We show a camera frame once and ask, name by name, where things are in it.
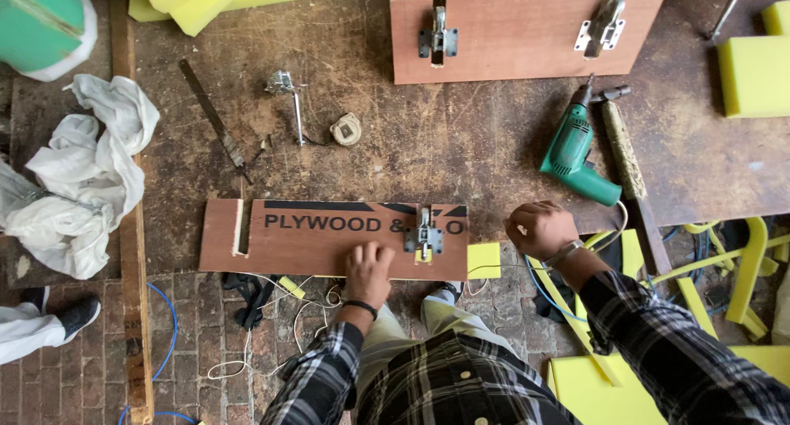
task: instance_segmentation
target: plaid shirt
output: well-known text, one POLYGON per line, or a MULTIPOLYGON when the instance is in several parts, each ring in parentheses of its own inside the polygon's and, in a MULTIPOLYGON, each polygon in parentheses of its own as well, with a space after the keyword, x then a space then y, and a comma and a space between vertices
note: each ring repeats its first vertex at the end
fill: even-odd
MULTIPOLYGON (((669 423, 790 423, 790 390, 633 279, 601 272, 580 293, 593 345, 615 346, 669 423)), ((362 334, 335 324, 285 366, 262 425, 337 424, 354 406, 362 334)), ((393 359, 362 394, 365 424, 577 423, 534 369, 499 345, 432 337, 393 359)))

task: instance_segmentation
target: white pants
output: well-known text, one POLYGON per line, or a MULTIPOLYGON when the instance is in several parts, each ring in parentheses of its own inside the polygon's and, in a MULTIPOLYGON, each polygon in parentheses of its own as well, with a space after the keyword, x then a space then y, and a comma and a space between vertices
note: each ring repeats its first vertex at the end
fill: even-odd
MULTIPOLYGON (((518 355, 504 337, 491 332, 475 314, 470 314, 456 307, 453 294, 448 290, 437 290, 423 299, 422 319, 428 327, 431 337, 449 329, 467 336, 478 337, 491 343, 501 345, 518 355)), ((356 383, 358 399, 362 392, 375 379, 376 375, 386 368, 396 355, 411 348, 422 340, 409 339, 400 328, 397 319, 387 305, 379 309, 379 318, 373 322, 370 331, 362 343, 360 356, 360 377, 356 383)))
POLYGON ((42 316, 32 303, 0 307, 0 365, 41 347, 60 346, 65 343, 64 338, 65 328, 60 320, 54 315, 42 316))

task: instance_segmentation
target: electric drill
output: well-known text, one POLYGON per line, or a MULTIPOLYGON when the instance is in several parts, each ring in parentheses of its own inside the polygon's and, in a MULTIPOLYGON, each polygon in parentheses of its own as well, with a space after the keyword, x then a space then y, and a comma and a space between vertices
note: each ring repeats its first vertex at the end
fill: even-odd
POLYGON ((590 200, 613 206, 620 199, 623 188, 600 178, 595 170, 587 167, 586 161, 593 141, 593 129, 587 122, 587 105, 593 96, 594 75, 590 74, 587 83, 570 99, 540 171, 554 175, 565 186, 590 200))

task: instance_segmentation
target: shoe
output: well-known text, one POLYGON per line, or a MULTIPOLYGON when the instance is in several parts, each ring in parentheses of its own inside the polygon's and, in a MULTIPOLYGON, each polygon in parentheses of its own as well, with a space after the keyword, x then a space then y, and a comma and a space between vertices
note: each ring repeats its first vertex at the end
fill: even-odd
POLYGON ((46 300, 49 299, 49 287, 27 288, 20 295, 22 302, 32 303, 41 315, 46 315, 46 300))
POLYGON ((61 313, 55 314, 65 329, 64 343, 69 343, 80 329, 93 323, 99 317, 100 311, 101 303, 99 303, 99 298, 91 295, 66 308, 61 313))
POLYGON ((455 298, 455 302, 453 303, 458 303, 458 300, 460 300, 461 295, 464 294, 465 285, 466 283, 464 282, 441 282, 441 284, 439 285, 438 288, 436 288, 436 290, 443 289, 449 291, 449 293, 452 294, 453 297, 455 298))

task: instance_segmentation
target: wooden table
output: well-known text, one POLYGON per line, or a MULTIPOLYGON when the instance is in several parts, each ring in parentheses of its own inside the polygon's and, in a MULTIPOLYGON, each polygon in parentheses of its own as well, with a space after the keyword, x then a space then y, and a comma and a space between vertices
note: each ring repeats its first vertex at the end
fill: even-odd
MULTIPOLYGON (((790 121, 721 116, 715 50, 699 34, 713 26, 725 1, 666 0, 632 73, 597 81, 634 87, 619 106, 660 225, 790 211, 790 121)), ((722 38, 759 34, 752 18, 774 1, 741 0, 722 38)), ((100 40, 74 73, 109 79, 107 0, 93 2, 100 40)), ((580 79, 394 86, 388 0, 302 0, 228 12, 195 38, 173 22, 140 23, 134 32, 137 81, 162 115, 142 159, 149 276, 197 268, 210 197, 467 204, 474 242, 505 239, 502 218, 534 200, 565 205, 585 233, 620 223, 616 208, 537 172, 580 79), (253 186, 236 176, 177 66, 182 58, 248 161, 264 137, 273 138, 273 151, 251 168, 253 186), (296 146, 290 97, 264 91, 266 78, 281 68, 309 84, 302 92, 309 137, 326 140, 327 128, 353 112, 362 122, 360 143, 296 146)), ((84 111, 60 91, 70 77, 52 84, 12 80, 11 161, 22 170, 63 116, 84 111)), ((598 126, 589 159, 617 181, 598 126)), ((19 276, 18 242, 5 242, 11 286, 68 281, 34 260, 19 276)), ((108 253, 98 278, 119 274, 117 235, 108 253)))

